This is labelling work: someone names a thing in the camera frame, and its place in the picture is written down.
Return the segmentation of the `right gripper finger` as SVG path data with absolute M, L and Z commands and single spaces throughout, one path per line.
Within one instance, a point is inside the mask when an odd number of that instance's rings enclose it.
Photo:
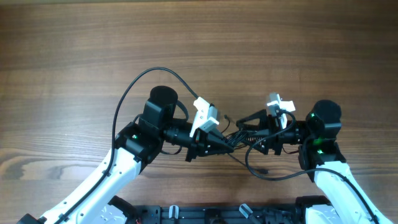
M 257 124 L 249 124 L 250 121 L 254 121 L 256 119 L 259 120 Z M 267 126 L 267 119 L 267 111 L 266 109 L 263 109 L 245 118 L 237 120 L 236 126 L 238 129 L 264 129 Z
M 264 143 L 265 143 L 264 141 L 256 144 L 256 142 L 260 141 L 261 139 L 262 139 L 261 137 L 245 138 L 242 140 L 242 143 L 247 146 L 252 146 L 253 149 L 255 149 L 259 152 L 267 152 L 267 147 L 264 145 Z

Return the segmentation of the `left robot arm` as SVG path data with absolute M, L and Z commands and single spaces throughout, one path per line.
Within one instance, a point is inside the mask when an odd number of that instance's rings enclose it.
M 58 205 L 39 218 L 27 213 L 19 223 L 125 223 L 131 216 L 110 201 L 161 153 L 165 142 L 187 148 L 188 162 L 232 152 L 216 128 L 217 109 L 200 97 L 194 105 L 198 111 L 192 123 L 174 118 L 177 107 L 184 109 L 177 92 L 154 87 L 143 113 L 116 135 L 102 163 Z

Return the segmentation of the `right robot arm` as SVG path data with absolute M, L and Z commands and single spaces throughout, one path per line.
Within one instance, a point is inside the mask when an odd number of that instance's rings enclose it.
M 294 118 L 292 101 L 270 100 L 267 109 L 237 121 L 246 133 L 247 153 L 256 149 L 280 154 L 284 145 L 296 145 L 301 170 L 279 177 L 308 175 L 322 196 L 299 197 L 289 215 L 291 223 L 390 223 L 355 180 L 336 137 L 341 108 L 331 100 L 318 101 L 305 120 Z

